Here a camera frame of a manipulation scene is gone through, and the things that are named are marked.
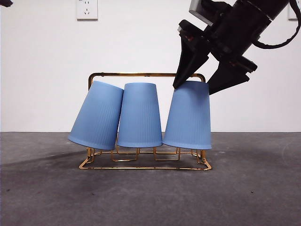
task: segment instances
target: cup rack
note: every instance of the cup rack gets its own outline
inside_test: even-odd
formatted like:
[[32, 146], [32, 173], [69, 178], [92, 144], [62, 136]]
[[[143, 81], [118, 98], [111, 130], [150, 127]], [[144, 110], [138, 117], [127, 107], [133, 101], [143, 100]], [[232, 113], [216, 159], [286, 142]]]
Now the cup rack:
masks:
[[[93, 73], [88, 78], [88, 89], [90, 89], [93, 79], [96, 76], [113, 76], [113, 77], [175, 77], [175, 73]], [[195, 73], [191, 77], [198, 77], [202, 82], [205, 82], [205, 78], [203, 75]], [[111, 160], [114, 164], [118, 164], [118, 162], [127, 162], [127, 161], [137, 161], [139, 155], [141, 154], [152, 154], [155, 161], [180, 161], [181, 155], [186, 154], [190, 155], [193, 158], [195, 157], [196, 163], [200, 165], [205, 165], [206, 168], [195, 168], [195, 167], [179, 167], [179, 166], [110, 166], [110, 167], [98, 167], [92, 166], [92, 163], [95, 162], [95, 157], [97, 155], [109, 154], [111, 156]], [[134, 155], [133, 158], [130, 159], [115, 159], [116, 156], [122, 155]], [[174, 155], [176, 158], [174, 159], [158, 159], [158, 155]], [[209, 162], [206, 160], [206, 150], [190, 150], [190, 151], [181, 151], [181, 148], [175, 147], [174, 152], [163, 152], [157, 151], [157, 147], [153, 147], [152, 151], [142, 151], [142, 148], [136, 148], [136, 151], [119, 151], [119, 147], [116, 146], [115, 150], [104, 151], [87, 147], [87, 157], [80, 164], [79, 168], [81, 170], [211, 170], [212, 167]]]

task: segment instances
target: ribbed cup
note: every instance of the ribbed cup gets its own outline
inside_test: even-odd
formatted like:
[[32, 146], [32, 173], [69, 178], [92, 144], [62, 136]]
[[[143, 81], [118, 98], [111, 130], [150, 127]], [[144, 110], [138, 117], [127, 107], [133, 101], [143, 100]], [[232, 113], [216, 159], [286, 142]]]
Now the ribbed cup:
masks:
[[174, 91], [163, 143], [181, 148], [211, 149], [207, 83], [186, 81]]
[[156, 85], [125, 85], [119, 125], [119, 146], [156, 147], [162, 145]]
[[94, 81], [68, 139], [87, 147], [115, 148], [123, 89]]

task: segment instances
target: wall socket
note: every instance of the wall socket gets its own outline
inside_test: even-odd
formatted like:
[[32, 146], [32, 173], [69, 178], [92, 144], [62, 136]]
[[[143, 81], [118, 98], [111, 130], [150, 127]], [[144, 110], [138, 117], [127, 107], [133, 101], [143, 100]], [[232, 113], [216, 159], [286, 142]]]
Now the wall socket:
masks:
[[98, 0], [77, 0], [77, 20], [98, 20]]

